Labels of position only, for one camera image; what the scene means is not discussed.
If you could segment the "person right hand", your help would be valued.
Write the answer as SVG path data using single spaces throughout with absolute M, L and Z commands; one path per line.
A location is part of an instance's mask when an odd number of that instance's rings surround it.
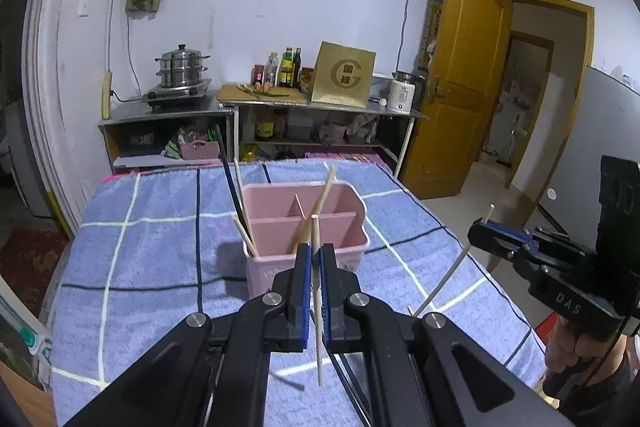
M 575 375 L 575 383 L 591 386 L 600 384 L 612 376 L 625 362 L 627 337 L 614 335 L 600 341 L 587 334 L 579 334 L 564 317 L 559 317 L 552 329 L 546 349 L 546 376 L 561 374 L 580 361 L 590 360 L 591 364 Z

